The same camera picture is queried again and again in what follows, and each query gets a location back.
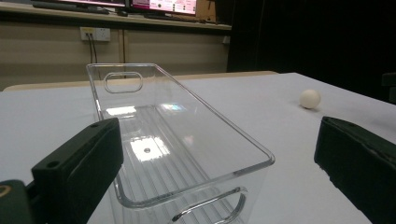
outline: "cable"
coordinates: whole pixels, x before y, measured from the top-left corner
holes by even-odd
[[[92,34],[89,34],[90,37],[88,37],[89,41],[90,41],[90,48],[91,48],[91,41],[92,41],[92,48],[93,48],[93,54],[95,55],[95,63],[98,63],[98,57],[96,54],[96,47],[95,47],[95,40],[93,39]],[[100,74],[100,71],[98,71],[98,75],[99,75],[99,80],[102,80],[102,76]]]
[[[96,55],[95,41],[93,40],[92,34],[90,34],[90,36],[91,36],[91,39],[92,39],[93,53],[95,54],[95,63],[98,63],[98,57]]]
[[[90,53],[91,53],[91,63],[92,63],[92,45],[91,45],[91,37],[88,34],[85,34],[88,38],[88,42],[90,43]]]

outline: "monitor screen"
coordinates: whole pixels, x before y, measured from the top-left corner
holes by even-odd
[[[131,8],[195,15],[196,0],[132,0]]]

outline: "desk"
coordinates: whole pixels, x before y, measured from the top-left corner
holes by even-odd
[[[32,5],[0,2],[0,21],[22,21],[43,24],[98,26],[125,30],[150,30],[196,34],[229,35],[230,25],[201,24],[180,21],[158,21],[137,17],[100,15],[35,8]]]
[[[370,223],[314,163],[319,124],[323,116],[345,119],[396,143],[396,105],[298,74],[181,82],[276,156],[249,224]],[[299,106],[306,89],[321,92],[317,109]],[[0,105],[0,180],[28,183],[34,164],[95,121],[87,87],[4,91]],[[91,223],[111,218],[106,195]]]
[[[260,71],[260,72],[244,72],[244,73],[213,73],[204,75],[184,75],[176,76],[179,81],[199,78],[218,78],[218,77],[252,77],[252,76],[263,76],[277,74],[272,71]],[[65,87],[90,87],[90,81],[76,81],[76,82],[57,82],[57,83],[38,83],[38,84],[21,84],[15,86],[9,86],[4,91],[26,91],[26,90],[41,90],[51,88],[65,88]]]

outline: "white ping pong ball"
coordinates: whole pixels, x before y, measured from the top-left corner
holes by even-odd
[[[320,93],[315,90],[303,91],[300,95],[300,105],[307,109],[313,109],[320,103]]]

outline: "computer monitor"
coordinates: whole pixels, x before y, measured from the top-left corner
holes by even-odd
[[[32,0],[34,7],[108,14],[104,7],[124,8],[125,0]]]
[[[197,0],[126,0],[125,5],[132,11],[159,12],[171,14],[196,14]]]

